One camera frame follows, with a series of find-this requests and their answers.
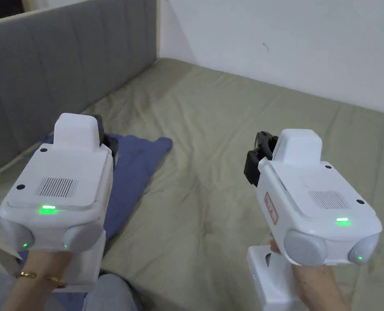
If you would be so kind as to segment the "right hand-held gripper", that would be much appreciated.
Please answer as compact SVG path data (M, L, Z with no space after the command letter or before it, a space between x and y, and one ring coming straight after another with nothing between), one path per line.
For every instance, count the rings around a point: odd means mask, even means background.
M263 311L300 311L291 264L363 265L382 232L375 210L328 162L311 129L256 134L244 174L280 253L250 246L249 271Z

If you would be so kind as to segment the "person's left hand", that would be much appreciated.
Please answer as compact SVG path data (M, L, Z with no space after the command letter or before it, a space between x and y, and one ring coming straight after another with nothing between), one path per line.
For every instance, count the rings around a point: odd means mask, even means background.
M68 251L31 250L21 271L59 282L63 280L72 257L73 254Z

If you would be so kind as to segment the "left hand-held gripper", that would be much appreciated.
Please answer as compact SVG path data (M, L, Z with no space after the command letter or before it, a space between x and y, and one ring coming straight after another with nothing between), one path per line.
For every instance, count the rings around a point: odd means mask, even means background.
M73 254L62 292L95 287L118 151L101 116L63 113L53 142L34 152L0 205L0 227L17 252Z

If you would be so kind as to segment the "person's right hand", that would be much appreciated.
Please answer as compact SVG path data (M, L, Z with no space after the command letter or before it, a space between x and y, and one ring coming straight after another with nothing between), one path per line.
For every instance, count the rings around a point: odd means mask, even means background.
M300 266L291 264L296 288L300 293L329 293L338 290L334 271L330 266Z

